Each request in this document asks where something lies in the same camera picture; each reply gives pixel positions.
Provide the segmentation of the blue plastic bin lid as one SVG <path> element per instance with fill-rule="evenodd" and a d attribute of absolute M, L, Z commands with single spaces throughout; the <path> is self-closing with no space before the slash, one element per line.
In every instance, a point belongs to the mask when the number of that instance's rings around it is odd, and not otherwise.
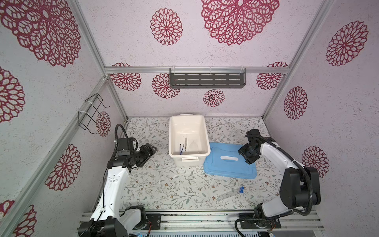
<path fill-rule="evenodd" d="M 206 157 L 203 168 L 206 174 L 240 179 L 255 179 L 256 165 L 249 165 L 238 153 L 242 145 L 210 143 L 211 152 Z"/>

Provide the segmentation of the clear test tube blue caps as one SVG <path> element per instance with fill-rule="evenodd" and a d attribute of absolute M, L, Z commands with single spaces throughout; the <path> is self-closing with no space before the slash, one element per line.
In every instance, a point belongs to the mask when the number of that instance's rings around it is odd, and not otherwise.
<path fill-rule="evenodd" d="M 230 197 L 242 194 L 242 193 L 244 193 L 244 187 L 240 187 L 238 189 L 234 189 L 234 190 L 228 191 L 224 194 L 221 194 L 221 195 L 219 195 L 218 199 L 224 200 L 224 199 L 227 199 L 227 198 L 230 198 Z"/>

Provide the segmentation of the white plastic storage bin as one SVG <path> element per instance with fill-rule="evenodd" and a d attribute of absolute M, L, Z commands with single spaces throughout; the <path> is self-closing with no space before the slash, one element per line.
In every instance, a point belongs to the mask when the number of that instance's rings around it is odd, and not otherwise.
<path fill-rule="evenodd" d="M 186 137 L 187 151 L 183 150 L 179 155 L 180 144 L 185 145 Z M 189 152 L 189 145 L 193 141 L 198 144 L 197 152 Z M 202 166 L 211 152 L 205 117 L 193 114 L 172 116 L 169 121 L 168 149 L 176 166 Z"/>

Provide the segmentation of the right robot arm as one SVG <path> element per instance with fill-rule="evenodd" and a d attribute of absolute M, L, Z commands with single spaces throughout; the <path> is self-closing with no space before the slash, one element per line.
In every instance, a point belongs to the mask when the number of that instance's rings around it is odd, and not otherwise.
<path fill-rule="evenodd" d="M 269 236 L 276 228 L 279 219 L 292 214 L 307 216 L 312 207 L 321 202 L 319 172 L 316 168 L 305 166 L 285 152 L 271 137 L 261 136 L 259 130 L 252 129 L 246 133 L 248 143 L 238 153 L 246 163 L 252 165 L 261 156 L 269 159 L 282 173 L 279 196 L 257 205 L 252 214 L 242 214 L 234 222 L 240 236 L 240 228 L 245 225 L 268 227 Z"/>

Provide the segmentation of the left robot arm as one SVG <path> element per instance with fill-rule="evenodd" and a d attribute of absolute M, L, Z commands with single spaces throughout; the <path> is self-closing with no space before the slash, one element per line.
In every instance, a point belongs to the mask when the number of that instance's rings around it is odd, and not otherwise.
<path fill-rule="evenodd" d="M 101 195 L 89 221 L 81 223 L 80 237 L 133 237 L 132 231 L 153 229 L 143 205 L 135 205 L 120 212 L 122 186 L 132 169 L 140 168 L 157 152 L 157 147 L 129 137 L 122 124 L 114 129 L 115 147 L 102 179 Z"/>

